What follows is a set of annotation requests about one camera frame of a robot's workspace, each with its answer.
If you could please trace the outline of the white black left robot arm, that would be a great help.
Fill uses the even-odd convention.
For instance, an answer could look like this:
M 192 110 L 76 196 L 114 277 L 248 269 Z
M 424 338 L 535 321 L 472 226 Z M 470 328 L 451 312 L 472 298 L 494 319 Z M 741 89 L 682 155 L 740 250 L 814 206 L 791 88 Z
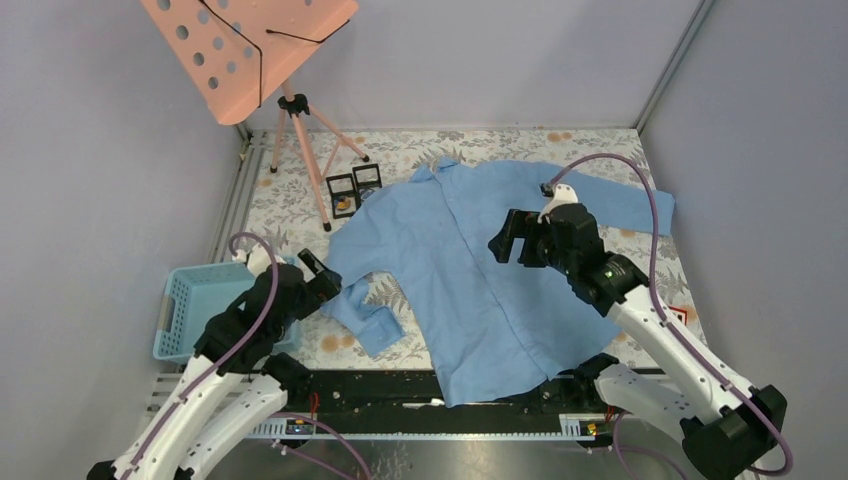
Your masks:
M 96 463 L 90 479 L 203 479 L 256 426 L 309 401 L 306 369 L 275 343 L 341 290 L 342 277 L 310 250 L 302 265 L 271 258 L 262 245 L 233 260 L 253 277 L 207 323 L 164 406 L 118 458 Z

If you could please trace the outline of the light blue button shirt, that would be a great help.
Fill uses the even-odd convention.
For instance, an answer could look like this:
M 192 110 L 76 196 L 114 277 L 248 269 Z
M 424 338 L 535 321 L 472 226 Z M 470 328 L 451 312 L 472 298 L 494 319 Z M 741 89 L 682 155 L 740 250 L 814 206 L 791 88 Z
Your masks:
M 366 302 L 366 278 L 392 275 L 450 407 L 521 394 L 577 367 L 619 328 L 560 273 L 499 263 L 488 247 L 510 210 L 545 206 L 540 187 L 559 172 L 544 162 L 444 158 L 379 189 L 330 237 L 325 263 L 342 288 L 323 312 L 379 355 L 403 330 L 390 308 Z

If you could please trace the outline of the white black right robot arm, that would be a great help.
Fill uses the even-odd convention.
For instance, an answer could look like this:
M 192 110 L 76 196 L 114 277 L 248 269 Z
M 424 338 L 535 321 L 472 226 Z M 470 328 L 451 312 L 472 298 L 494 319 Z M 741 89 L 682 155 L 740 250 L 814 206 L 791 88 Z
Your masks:
M 648 421 L 680 442 L 707 479 L 734 479 L 777 446 L 786 397 L 772 385 L 755 386 L 674 319 L 648 276 L 605 249 L 584 205 L 560 205 L 547 214 L 510 210 L 488 243 L 497 262 L 508 262 L 517 239 L 524 242 L 521 265 L 563 274 L 581 301 L 632 337 L 676 386 L 598 356 L 587 363 L 594 373 L 573 386 L 579 407 L 597 412 L 610 404 Z

